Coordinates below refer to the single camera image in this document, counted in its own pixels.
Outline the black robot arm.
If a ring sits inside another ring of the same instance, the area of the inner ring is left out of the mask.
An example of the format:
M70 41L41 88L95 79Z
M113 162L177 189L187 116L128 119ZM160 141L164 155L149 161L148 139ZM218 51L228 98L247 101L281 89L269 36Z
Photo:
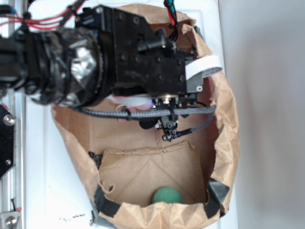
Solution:
M42 105L93 106L109 95L173 96L194 102L197 85L186 66L190 52L177 48L177 33L154 30L137 14L99 5L63 13L54 30L30 31L29 13L21 27L0 40L0 85L22 89Z

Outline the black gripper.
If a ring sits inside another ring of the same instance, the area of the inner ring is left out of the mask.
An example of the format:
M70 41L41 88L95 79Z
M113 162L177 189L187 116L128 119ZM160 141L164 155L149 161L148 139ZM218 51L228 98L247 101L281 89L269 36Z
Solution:
M110 94L197 100L197 86L186 76L194 55L180 51L164 28L153 30L144 17L103 5L84 10L75 25L89 29L100 48L101 83L95 101Z

